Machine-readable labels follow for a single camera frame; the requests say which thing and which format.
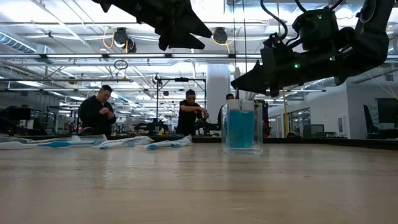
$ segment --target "desk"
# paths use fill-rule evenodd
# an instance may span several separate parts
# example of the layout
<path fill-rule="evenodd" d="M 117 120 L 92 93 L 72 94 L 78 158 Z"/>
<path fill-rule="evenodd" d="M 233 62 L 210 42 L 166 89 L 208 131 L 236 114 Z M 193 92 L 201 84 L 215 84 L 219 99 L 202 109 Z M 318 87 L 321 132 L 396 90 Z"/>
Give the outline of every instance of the desk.
<path fill-rule="evenodd" d="M 220 147 L 0 151 L 0 223 L 398 223 L 398 152 Z"/>

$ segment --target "workbench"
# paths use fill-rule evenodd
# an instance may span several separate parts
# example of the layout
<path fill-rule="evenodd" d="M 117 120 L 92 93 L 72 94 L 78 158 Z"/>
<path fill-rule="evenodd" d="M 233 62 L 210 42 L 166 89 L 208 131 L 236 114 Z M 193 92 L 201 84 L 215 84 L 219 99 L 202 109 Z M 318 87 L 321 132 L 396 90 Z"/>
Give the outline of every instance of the workbench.
<path fill-rule="evenodd" d="M 0 151 L 0 223 L 398 223 L 398 152 L 265 144 Z"/>

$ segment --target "metal frame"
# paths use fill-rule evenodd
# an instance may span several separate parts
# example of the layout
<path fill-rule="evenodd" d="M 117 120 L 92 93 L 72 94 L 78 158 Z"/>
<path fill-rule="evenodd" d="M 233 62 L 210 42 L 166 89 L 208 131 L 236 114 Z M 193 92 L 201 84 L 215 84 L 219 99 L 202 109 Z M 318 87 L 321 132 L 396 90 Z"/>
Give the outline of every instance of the metal frame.
<path fill-rule="evenodd" d="M 166 81 L 161 88 L 159 88 L 159 82 L 161 81 Z M 203 89 L 200 87 L 205 92 L 205 108 L 206 108 L 206 101 L 207 101 L 207 86 L 206 86 L 206 79 L 205 78 L 158 78 L 156 82 L 156 119 L 159 118 L 159 90 L 163 89 L 164 86 L 166 86 L 170 81 L 175 81 L 175 82 L 189 82 L 189 81 L 194 81 L 196 84 L 198 84 L 197 81 L 203 81 L 205 83 L 205 88 Z"/>

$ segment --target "white column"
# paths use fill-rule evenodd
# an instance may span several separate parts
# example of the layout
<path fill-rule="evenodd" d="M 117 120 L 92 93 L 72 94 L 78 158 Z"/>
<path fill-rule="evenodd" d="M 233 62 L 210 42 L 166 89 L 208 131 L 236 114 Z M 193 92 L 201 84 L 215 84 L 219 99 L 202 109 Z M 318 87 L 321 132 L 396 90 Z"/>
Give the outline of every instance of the white column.
<path fill-rule="evenodd" d="M 230 89 L 230 75 L 228 64 L 207 65 L 207 110 L 211 123 L 217 123 L 218 112 L 226 103 L 225 96 Z"/>

